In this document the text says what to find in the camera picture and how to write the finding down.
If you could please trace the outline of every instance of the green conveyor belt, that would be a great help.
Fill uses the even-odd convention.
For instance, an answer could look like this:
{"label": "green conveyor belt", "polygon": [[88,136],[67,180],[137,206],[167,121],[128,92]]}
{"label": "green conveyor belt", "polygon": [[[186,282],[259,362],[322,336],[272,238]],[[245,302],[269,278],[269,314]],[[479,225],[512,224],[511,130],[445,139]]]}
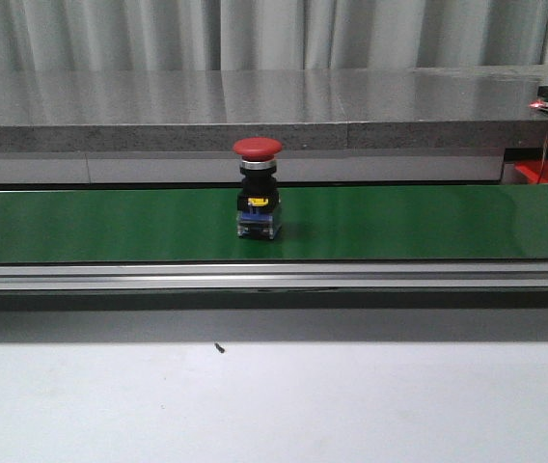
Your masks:
{"label": "green conveyor belt", "polygon": [[274,241],[235,236],[237,190],[0,193],[0,263],[548,259],[548,185],[282,188]]}

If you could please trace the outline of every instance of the yellow label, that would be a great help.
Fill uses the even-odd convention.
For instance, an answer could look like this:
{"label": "yellow label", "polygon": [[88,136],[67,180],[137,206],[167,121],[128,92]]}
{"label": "yellow label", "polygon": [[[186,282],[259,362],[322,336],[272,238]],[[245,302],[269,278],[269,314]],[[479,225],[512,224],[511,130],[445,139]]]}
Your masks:
{"label": "yellow label", "polygon": [[254,205],[256,207],[263,207],[264,205],[267,205],[269,203],[269,200],[267,198],[249,198],[248,199],[248,205]]}

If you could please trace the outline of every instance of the conveyor belt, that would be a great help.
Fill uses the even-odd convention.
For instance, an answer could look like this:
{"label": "conveyor belt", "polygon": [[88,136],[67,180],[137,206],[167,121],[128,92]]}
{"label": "conveyor belt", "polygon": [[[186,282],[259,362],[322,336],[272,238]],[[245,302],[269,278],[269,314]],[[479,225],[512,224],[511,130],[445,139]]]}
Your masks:
{"label": "conveyor belt", "polygon": [[548,185],[281,194],[270,242],[232,188],[0,192],[0,289],[548,287]]}

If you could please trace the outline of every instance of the red button cap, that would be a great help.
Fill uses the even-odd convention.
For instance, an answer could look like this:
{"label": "red button cap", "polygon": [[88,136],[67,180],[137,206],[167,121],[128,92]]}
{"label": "red button cap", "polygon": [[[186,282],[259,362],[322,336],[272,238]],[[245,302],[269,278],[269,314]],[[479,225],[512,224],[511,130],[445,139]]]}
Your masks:
{"label": "red button cap", "polygon": [[274,159],[274,154],[283,149],[283,144],[273,138],[253,137],[238,140],[233,150],[245,161],[263,162]]}

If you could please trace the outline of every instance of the white floor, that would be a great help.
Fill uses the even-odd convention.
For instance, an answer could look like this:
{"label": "white floor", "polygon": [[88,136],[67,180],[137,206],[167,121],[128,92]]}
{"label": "white floor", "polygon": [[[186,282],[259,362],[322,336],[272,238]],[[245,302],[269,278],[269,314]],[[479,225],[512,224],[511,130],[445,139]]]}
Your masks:
{"label": "white floor", "polygon": [[547,462],[548,342],[0,344],[0,462]]}

